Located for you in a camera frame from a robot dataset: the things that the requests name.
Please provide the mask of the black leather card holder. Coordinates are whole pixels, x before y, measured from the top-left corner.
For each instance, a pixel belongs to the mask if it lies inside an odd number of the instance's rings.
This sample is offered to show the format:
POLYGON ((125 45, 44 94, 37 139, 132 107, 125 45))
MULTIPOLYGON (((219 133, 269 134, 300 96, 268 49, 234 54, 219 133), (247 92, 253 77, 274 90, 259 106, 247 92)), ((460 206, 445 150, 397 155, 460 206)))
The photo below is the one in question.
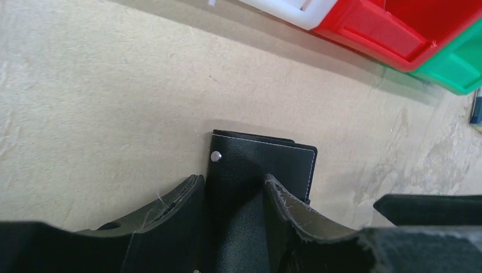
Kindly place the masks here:
POLYGON ((291 139, 212 132, 201 272, 269 271, 264 178, 273 175, 290 193, 308 202, 317 153, 316 147, 291 139))

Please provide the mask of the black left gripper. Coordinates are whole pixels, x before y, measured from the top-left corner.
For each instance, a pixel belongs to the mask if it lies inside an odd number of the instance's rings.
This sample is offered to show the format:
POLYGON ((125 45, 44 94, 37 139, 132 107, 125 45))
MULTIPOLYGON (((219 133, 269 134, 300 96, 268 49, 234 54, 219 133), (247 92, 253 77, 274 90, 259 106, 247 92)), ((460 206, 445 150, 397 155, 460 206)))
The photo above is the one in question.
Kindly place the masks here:
POLYGON ((390 227, 341 225, 274 176, 263 190, 273 272, 480 272, 481 196, 387 194, 373 207, 390 227))

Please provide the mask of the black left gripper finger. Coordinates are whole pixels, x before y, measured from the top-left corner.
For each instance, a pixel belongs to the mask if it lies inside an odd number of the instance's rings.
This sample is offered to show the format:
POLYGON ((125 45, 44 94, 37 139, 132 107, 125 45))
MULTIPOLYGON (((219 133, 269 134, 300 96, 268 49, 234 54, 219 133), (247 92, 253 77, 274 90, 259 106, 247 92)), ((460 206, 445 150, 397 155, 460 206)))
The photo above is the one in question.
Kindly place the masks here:
POLYGON ((95 230, 1 223, 2 272, 193 272, 205 181, 191 175, 166 195, 95 230))

